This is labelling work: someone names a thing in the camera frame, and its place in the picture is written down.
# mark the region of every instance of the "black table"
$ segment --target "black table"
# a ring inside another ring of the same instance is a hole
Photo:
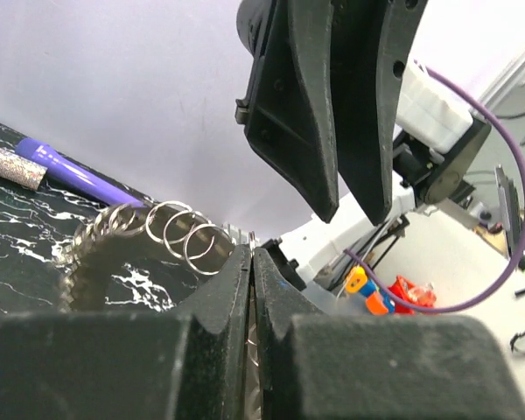
[[[25,136],[0,124],[0,147],[13,151]],[[126,185],[79,164],[109,182],[148,199]],[[32,192],[0,178],[0,315],[55,311],[60,271],[51,262],[76,228],[103,205],[52,181]],[[166,311],[202,283],[185,266],[140,260],[113,274],[108,309]]]

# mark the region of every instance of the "white wall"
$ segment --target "white wall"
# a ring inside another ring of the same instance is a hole
[[[311,211],[234,119],[251,65],[238,4],[0,0],[0,122],[158,200],[261,237],[292,229]],[[415,56],[468,88],[487,80],[525,39],[525,0],[510,4],[430,0]]]

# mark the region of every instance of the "purple marker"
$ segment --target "purple marker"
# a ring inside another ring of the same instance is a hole
[[[64,159],[51,146],[34,138],[26,137],[19,142],[16,154],[46,167],[46,174],[51,178],[110,206],[132,204],[141,207],[144,205],[139,199]]]

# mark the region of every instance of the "glittery cylinder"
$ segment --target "glittery cylinder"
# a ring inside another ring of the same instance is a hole
[[[37,191],[46,168],[0,148],[0,177]]]

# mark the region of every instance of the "wire coil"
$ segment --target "wire coil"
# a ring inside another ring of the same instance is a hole
[[[68,267],[61,281],[61,310],[96,310],[104,304],[105,278],[131,260],[178,261],[197,275],[217,274],[235,239],[180,201],[111,206],[81,225],[55,260]]]

